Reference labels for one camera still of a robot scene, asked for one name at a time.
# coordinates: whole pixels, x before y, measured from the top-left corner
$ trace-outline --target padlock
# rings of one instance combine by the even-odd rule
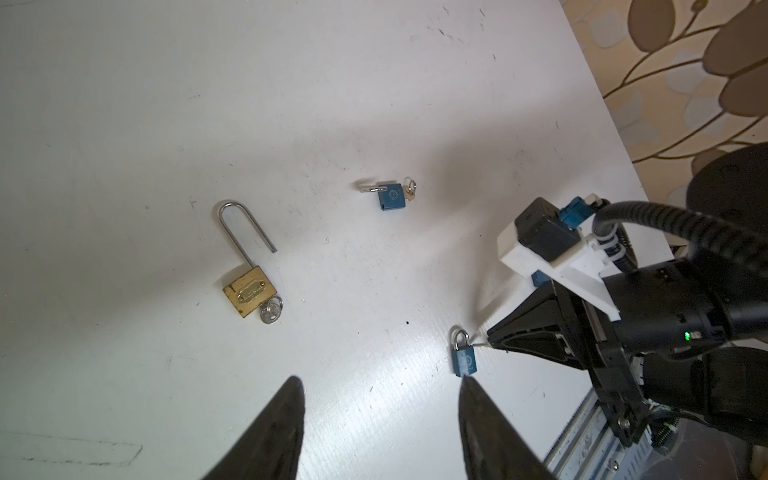
[[[416,196],[416,182],[407,177],[403,184],[378,184],[373,187],[362,187],[361,192],[377,192],[379,205],[382,210],[395,210],[406,207],[406,200],[411,201]]]
[[[458,337],[464,336],[464,346],[458,346]],[[469,334],[464,330],[456,330],[453,334],[453,371],[456,376],[470,376],[478,371],[475,363],[475,347],[469,344]]]
[[[251,214],[250,210],[248,210],[248,207],[241,204],[240,202],[232,200],[224,202],[224,204],[219,207],[219,221],[221,222],[221,226],[224,227],[224,230],[227,232],[227,235],[230,236],[230,239],[235,244],[235,247],[237,247],[245,260],[251,266],[251,270],[249,270],[248,273],[242,277],[225,286],[223,291],[227,295],[227,298],[230,299],[230,302],[232,302],[232,304],[235,306],[237,312],[240,313],[243,318],[245,318],[249,313],[253,312],[257,308],[261,307],[262,321],[264,323],[273,323],[278,318],[280,318],[280,314],[283,312],[283,300],[280,299],[280,297],[277,295],[277,290],[272,285],[272,282],[270,282],[270,279],[266,277],[266,274],[263,272],[263,270],[261,270],[261,267],[256,265],[250,259],[248,254],[245,253],[245,249],[242,245],[240,245],[240,242],[238,242],[237,238],[235,238],[235,236],[232,234],[232,230],[230,230],[230,228],[227,226],[227,222],[224,221],[224,209],[230,206],[240,208],[246,214],[246,216],[248,216],[248,220],[250,220],[253,227],[264,240],[264,243],[266,243],[266,245],[270,248],[270,251],[272,253],[277,252],[277,248],[275,248],[275,246],[270,241],[270,238],[266,235],[266,233],[264,233],[264,230],[261,230],[261,226],[258,222],[256,222],[256,219],[253,218],[253,215]]]

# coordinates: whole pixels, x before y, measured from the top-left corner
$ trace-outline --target scuff mark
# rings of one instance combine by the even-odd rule
[[[0,8],[20,7],[22,5],[29,5],[30,3],[35,3],[35,2],[39,2],[39,1],[40,0],[24,0],[24,1],[21,1],[21,2],[10,2],[10,3],[5,3],[3,5],[0,5]]]
[[[106,440],[0,432],[0,458],[59,465],[125,467],[144,450],[143,445]]]

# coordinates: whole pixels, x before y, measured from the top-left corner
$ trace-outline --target black mark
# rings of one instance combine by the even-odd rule
[[[113,446],[129,446],[129,447],[138,447],[138,450],[134,454],[133,457],[131,457],[128,460],[124,461],[112,461],[112,462],[88,462],[84,460],[77,460],[68,458],[66,460],[54,460],[49,458],[36,458],[36,457],[24,457],[24,456],[14,456],[14,455],[0,455],[0,458],[17,458],[19,460],[25,460],[26,462],[42,462],[42,463],[51,463],[51,464],[69,464],[69,465],[89,465],[94,467],[125,467],[131,464],[141,453],[142,450],[144,450],[143,445],[136,445],[134,443],[125,443],[125,442],[109,442],[107,440],[85,440],[85,439],[75,439],[75,438],[68,438],[68,437],[57,437],[53,435],[38,435],[35,433],[18,433],[18,432],[7,432],[7,431],[1,431],[0,435],[23,435],[24,437],[37,437],[38,439],[47,439],[47,440],[58,440],[58,441],[69,441],[69,442],[85,442],[85,443],[101,443],[103,445],[113,445]],[[32,442],[40,442],[41,440],[32,440]]]
[[[18,7],[18,6],[20,6],[20,5],[29,5],[30,3],[35,3],[35,2],[37,2],[37,1],[38,1],[38,0],[27,0],[26,2],[19,2],[19,3],[8,3],[8,4],[6,4],[6,5],[0,5],[0,8],[5,8],[5,7]]]

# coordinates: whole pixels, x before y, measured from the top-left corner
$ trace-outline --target blue connector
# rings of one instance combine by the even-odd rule
[[[566,208],[558,212],[558,218],[570,228],[576,228],[593,214],[594,209],[587,205],[584,199],[576,197],[571,200]]]
[[[540,286],[552,281],[552,279],[549,278],[549,275],[542,272],[541,270],[536,270],[533,272],[533,275],[531,275],[531,280],[533,280],[533,286],[536,288],[539,288]]]

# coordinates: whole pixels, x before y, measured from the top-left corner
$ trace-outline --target blue padlock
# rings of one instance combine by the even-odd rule
[[[405,208],[406,200],[413,200],[416,195],[416,182],[411,177],[407,177],[406,183],[378,184],[372,187],[361,187],[360,191],[378,193],[382,210],[397,210]]]
[[[464,346],[458,346],[458,337],[464,336]],[[464,330],[456,330],[453,334],[453,371],[456,376],[470,376],[478,371],[475,363],[475,347],[469,344],[469,334]]]
[[[406,207],[406,194],[402,191],[401,184],[381,185],[386,190],[379,192],[379,204],[382,210],[396,210]]]

